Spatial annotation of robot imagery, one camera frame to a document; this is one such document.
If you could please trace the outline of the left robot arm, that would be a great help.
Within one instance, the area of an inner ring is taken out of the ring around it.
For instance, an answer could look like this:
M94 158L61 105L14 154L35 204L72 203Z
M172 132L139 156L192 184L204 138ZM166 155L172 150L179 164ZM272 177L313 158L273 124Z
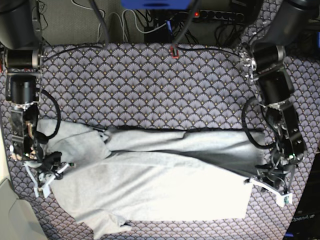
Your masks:
M293 202L290 188L307 152L298 114L290 100L294 86L284 67L286 46L308 24L319 5L318 0L284 0L267 33L253 43L243 43L239 49L240 61L248 69L247 77L257 90L241 112L242 129L256 148L270 150L269 161L256 165L257 176L250 177L248 182L273 193L281 208ZM258 143L247 126L247 108L254 101L274 133L275 141L268 145Z

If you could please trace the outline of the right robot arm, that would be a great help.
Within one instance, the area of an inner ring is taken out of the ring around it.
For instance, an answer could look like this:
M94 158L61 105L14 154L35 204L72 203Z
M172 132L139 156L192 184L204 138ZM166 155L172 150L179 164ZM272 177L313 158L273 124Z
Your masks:
M62 162L62 153L45 153L43 146L60 129L58 102L43 88L37 87L42 76L42 31L34 28L34 9L28 0L0 2L0 62L6 69L5 99L11 104L12 137L10 153L24 165L33 182L36 197L47 198L50 185L61 180L64 171L74 163ZM50 99L56 111L56 126L51 135L37 130L41 97Z

